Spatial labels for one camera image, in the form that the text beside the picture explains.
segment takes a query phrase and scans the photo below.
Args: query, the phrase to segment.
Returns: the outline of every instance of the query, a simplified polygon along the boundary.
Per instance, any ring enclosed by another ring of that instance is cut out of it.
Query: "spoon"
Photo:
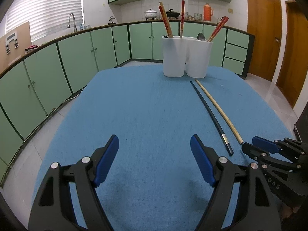
[[[204,34],[199,33],[198,36],[197,36],[197,39],[198,39],[199,41],[205,41]]]

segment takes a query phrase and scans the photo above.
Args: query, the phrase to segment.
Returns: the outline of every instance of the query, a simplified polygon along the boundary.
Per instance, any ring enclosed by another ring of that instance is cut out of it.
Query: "window blind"
[[[7,12],[6,33],[29,21],[31,40],[66,29],[73,12],[76,25],[83,23],[81,0],[15,0]]]

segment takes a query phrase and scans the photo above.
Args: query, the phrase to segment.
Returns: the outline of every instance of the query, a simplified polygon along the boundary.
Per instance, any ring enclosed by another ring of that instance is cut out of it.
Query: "table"
[[[229,157],[198,95],[192,78],[169,78],[162,65],[122,67],[96,74],[56,132],[42,162],[34,195],[50,164],[74,164],[91,156],[112,134],[119,151],[107,179],[96,192],[114,230],[194,230],[213,189],[203,180],[190,150],[198,134],[205,146],[233,163],[252,160],[241,152],[231,130],[208,102],[234,150]],[[199,79],[246,142],[291,133],[265,101],[233,72],[209,67]],[[72,185],[78,223],[85,223]],[[232,221],[238,186],[234,186],[224,227]]]

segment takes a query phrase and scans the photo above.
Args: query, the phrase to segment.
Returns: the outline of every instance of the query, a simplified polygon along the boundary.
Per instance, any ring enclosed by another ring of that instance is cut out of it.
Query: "brown door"
[[[287,42],[277,87],[294,107],[308,69],[308,21],[297,3],[287,3]]]
[[[280,0],[248,0],[247,32],[256,36],[248,72],[271,81],[280,51]]]

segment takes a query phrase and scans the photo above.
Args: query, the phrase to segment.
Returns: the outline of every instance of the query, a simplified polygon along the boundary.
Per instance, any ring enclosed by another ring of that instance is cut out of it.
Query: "tile floor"
[[[141,65],[141,63],[129,62],[124,66],[135,65]],[[252,74],[248,74],[246,82],[269,104],[285,126],[294,134],[293,127],[297,117],[280,90],[271,82]],[[37,132],[13,165],[13,169],[10,171],[3,189],[0,188],[0,192],[3,194],[8,205],[25,227],[28,226],[31,198],[42,159],[44,159],[49,144],[62,120],[69,112],[73,101],[70,101],[60,109]]]

